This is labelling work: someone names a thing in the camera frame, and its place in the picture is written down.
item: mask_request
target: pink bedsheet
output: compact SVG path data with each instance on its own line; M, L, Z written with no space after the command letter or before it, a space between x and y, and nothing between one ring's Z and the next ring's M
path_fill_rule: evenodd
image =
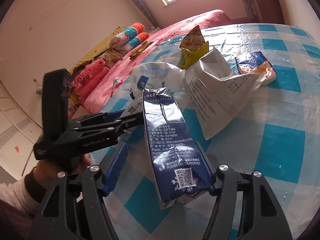
M122 60L119 60L84 101L84 108L90 113L99 112L115 92L112 88L115 78L120 78L122 81L126 80L132 68L140 64L161 41L186 34L196 25L199 25L200 29L207 29L229 24L231 24L231 20L224 11L213 10L190 17L150 35L147 41L154 41L153 44L134 60L129 59L130 53L125 55Z

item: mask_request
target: snack wrapper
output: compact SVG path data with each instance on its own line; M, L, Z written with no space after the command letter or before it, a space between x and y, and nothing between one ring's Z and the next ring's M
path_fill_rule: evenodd
M261 51L251 52L235 57L236 65L241 74L258 73L266 76L263 85L276 79L276 71Z
M180 49L183 55L180 68L188 69L197 60L209 52L209 42L205 42L199 25L194 27L181 41Z

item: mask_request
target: blue milk carton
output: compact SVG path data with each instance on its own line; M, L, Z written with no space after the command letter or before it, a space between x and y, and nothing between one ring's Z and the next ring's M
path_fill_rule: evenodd
M169 88L143 91L145 135L162 209L211 187L212 172Z

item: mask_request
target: metal bolt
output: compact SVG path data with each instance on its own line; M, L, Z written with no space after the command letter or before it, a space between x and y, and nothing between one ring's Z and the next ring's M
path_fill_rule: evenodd
M92 165L90 167L90 171L97 171L99 169L99 166L98 165Z
M257 178L260 178L262 176L262 173L260 171L254 171L253 175Z
M66 175L66 173L64 171L60 171L58 173L58 178L63 178Z
M222 171L227 171L229 169L229 167L227 165L225 165L225 164L221 164L219 166L219 169L222 170Z

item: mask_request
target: folded pink cloth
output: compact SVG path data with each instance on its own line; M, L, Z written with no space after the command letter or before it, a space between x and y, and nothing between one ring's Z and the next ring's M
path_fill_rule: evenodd
M86 100L88 95L97 87L100 81L104 78L104 76L109 72L109 68L103 67L103 69L96 74L92 79L89 80L87 84L84 85L81 89L79 89L76 94L78 95L80 102Z
M157 45L168 38L173 38L191 31L196 25L200 29L211 28L215 26L232 24L228 15L221 10L214 10L200 15L196 15L168 26L157 33L153 33L147 41L153 41L136 59L130 60L130 53L126 54L122 60L119 60L103 78L100 84L92 91L88 98L83 102L84 108L90 113L99 112L116 91L113 88L113 82L116 78L121 81L126 80L130 75L132 68L140 64L148 54L157 47Z
M91 64L85 66L84 70L82 70L71 83L71 86L76 94L78 90L84 87L84 85L86 85L90 79L92 79L105 67L105 64L106 63L103 59L97 59Z

